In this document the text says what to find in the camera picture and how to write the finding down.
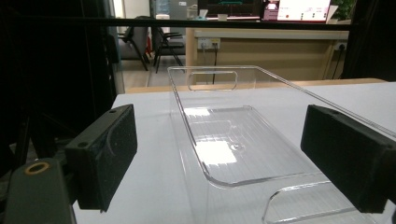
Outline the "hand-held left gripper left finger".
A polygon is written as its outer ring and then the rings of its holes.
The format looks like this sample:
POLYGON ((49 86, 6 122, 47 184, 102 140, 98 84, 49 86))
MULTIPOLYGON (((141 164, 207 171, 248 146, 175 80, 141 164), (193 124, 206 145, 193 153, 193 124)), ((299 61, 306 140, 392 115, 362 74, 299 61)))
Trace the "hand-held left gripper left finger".
POLYGON ((134 107, 107 111, 65 147, 78 180, 78 205, 106 211, 137 151, 134 107))

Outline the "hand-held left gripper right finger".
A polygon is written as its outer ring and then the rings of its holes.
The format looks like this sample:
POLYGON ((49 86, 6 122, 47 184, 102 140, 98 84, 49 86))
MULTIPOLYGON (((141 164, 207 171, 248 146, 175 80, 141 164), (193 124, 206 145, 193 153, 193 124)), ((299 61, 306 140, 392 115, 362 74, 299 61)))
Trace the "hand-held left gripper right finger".
POLYGON ((304 154, 362 213, 396 204, 396 142, 351 117, 319 105, 307 107, 304 154))

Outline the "clear plastic storage bin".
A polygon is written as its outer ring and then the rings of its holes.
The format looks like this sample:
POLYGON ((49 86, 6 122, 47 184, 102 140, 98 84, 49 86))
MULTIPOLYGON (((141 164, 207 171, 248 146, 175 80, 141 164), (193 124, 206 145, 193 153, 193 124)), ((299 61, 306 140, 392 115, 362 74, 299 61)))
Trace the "clear plastic storage bin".
POLYGON ((197 224, 391 224, 364 214, 300 149, 321 105, 396 141, 396 83, 302 87, 257 66, 175 66, 170 115, 197 224))

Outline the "black curtain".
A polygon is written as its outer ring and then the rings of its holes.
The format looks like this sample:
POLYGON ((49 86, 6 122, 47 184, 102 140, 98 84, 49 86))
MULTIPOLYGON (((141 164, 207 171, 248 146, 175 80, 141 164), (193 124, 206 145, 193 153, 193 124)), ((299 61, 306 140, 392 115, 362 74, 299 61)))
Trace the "black curtain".
POLYGON ((116 96, 111 0, 0 0, 0 176, 23 163, 11 145, 54 155, 116 96))

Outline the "black folding chair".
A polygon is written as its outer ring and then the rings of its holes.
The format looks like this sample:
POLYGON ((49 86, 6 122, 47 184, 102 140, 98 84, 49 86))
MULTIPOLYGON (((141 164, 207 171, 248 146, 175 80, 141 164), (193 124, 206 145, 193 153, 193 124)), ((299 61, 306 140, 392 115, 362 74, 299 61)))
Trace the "black folding chair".
POLYGON ((166 33, 162 27, 155 27, 152 29, 153 47, 155 51, 154 62, 156 70, 159 70, 161 57, 164 55, 171 55, 176 60, 179 66, 183 63, 179 59, 179 55, 183 55, 182 49, 185 49, 185 41, 183 34, 178 32, 166 33))

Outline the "wooden reception desk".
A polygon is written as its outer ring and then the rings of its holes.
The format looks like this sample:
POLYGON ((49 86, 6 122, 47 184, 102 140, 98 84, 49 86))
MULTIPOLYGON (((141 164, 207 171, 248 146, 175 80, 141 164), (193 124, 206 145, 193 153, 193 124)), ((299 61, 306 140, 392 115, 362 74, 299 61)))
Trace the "wooden reception desk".
POLYGON ((256 65, 287 80, 322 80, 341 73, 335 48, 348 31, 188 28, 186 65, 256 65), (198 49, 199 37, 217 37, 219 49, 198 49))

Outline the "green plant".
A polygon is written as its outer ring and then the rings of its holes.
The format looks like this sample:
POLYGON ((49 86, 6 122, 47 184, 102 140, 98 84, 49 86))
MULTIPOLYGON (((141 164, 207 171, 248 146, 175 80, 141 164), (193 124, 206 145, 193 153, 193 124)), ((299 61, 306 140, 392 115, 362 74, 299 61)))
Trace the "green plant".
POLYGON ((349 20, 353 15, 355 4, 356 0, 331 0, 331 5, 337 6, 332 18, 339 21, 349 20))

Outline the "bright white monitor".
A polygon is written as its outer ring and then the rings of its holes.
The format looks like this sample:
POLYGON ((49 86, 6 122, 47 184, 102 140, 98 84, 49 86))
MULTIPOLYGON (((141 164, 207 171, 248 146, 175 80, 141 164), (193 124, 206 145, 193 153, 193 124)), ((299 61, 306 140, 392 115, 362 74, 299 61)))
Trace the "bright white monitor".
POLYGON ((263 21, 319 22, 328 18, 331 0, 263 0, 263 21))

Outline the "black horizontal metal bar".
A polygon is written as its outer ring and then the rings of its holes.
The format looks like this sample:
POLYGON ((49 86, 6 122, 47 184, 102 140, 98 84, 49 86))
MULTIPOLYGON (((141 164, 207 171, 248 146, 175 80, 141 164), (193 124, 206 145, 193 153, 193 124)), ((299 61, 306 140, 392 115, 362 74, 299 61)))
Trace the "black horizontal metal bar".
POLYGON ((69 26, 137 26, 137 27, 190 27, 190 28, 235 28, 235 29, 278 29, 278 30, 320 30, 350 31, 356 24, 325 24, 272 21, 182 21, 182 20, 139 20, 77 17, 34 17, 11 16, 8 23, 34 25, 69 25, 69 26))

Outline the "dark monitor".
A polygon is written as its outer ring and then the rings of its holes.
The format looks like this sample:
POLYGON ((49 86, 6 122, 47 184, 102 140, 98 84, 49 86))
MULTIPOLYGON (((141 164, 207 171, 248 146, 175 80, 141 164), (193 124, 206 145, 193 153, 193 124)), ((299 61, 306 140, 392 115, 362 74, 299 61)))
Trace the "dark monitor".
POLYGON ((231 17, 259 17, 262 0, 197 0, 198 9, 207 9, 206 16, 215 18, 219 14, 231 17))

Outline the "white wall socket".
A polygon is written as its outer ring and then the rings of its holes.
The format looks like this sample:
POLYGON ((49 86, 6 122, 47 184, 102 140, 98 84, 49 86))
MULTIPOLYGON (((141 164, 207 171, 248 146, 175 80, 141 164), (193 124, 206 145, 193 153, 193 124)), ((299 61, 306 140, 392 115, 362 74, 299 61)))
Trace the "white wall socket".
POLYGON ((220 39, 217 37, 199 37, 198 49, 219 49, 220 39))

